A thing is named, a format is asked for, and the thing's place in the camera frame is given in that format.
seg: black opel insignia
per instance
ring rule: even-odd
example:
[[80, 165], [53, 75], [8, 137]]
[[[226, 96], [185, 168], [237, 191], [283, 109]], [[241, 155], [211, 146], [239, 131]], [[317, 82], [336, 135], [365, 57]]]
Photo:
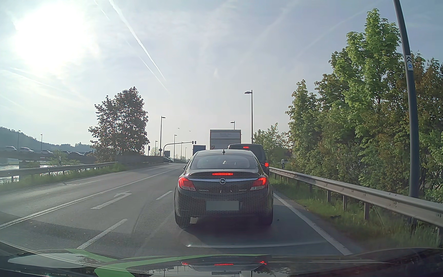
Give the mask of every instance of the black opel insignia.
[[211, 216], [256, 216], [261, 225], [271, 225], [273, 189], [252, 152], [202, 150], [179, 177], [174, 206], [181, 228]]

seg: license plate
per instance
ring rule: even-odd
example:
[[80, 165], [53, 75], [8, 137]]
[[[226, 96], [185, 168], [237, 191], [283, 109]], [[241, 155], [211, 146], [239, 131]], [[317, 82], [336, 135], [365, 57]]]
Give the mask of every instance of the license plate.
[[238, 201], [206, 201], [206, 211], [238, 211]]

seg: road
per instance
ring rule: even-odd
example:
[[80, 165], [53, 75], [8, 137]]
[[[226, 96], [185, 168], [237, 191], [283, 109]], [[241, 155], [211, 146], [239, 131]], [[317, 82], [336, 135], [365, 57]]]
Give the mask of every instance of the road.
[[340, 255], [357, 249], [281, 195], [269, 228], [250, 220], [208, 220], [182, 230], [174, 221], [172, 192], [182, 167], [164, 164], [0, 193], [0, 240], [31, 250], [79, 248], [118, 257]]

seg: rear bumper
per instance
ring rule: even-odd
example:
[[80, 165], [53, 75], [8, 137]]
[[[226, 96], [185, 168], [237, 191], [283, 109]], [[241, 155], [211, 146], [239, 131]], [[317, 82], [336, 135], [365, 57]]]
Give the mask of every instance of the rear bumper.
[[[263, 216], [273, 210], [271, 187], [243, 194], [202, 194], [177, 187], [174, 196], [175, 212], [185, 217], [241, 217]], [[238, 211], [206, 211], [206, 201], [239, 201]]]

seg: grass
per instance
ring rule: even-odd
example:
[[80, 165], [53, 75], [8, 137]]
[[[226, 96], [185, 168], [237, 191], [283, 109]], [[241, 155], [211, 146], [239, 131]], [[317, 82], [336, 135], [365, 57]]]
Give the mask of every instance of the grass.
[[271, 183], [278, 192], [330, 222], [366, 250], [437, 247], [437, 231], [427, 223], [419, 222], [411, 234], [406, 217], [386, 209], [372, 206], [369, 220], [364, 220], [363, 204], [354, 199], [348, 199], [347, 210], [344, 211], [338, 194], [333, 193], [329, 204], [326, 191], [316, 186], [311, 193], [308, 184], [303, 182], [298, 187], [296, 181], [287, 183], [272, 177]]
[[46, 173], [39, 175], [35, 174], [33, 180], [32, 177], [29, 175], [20, 176], [18, 181], [15, 182], [7, 181], [0, 183], [0, 191], [14, 190], [33, 185], [42, 185], [42, 184], [69, 181], [69, 180], [86, 178], [86, 177], [119, 172], [124, 170], [126, 170], [126, 167], [124, 165], [115, 164], [113, 166], [101, 167], [99, 169], [72, 170], [72, 171], [64, 171], [64, 173], [58, 172], [54, 174], [46, 174]]

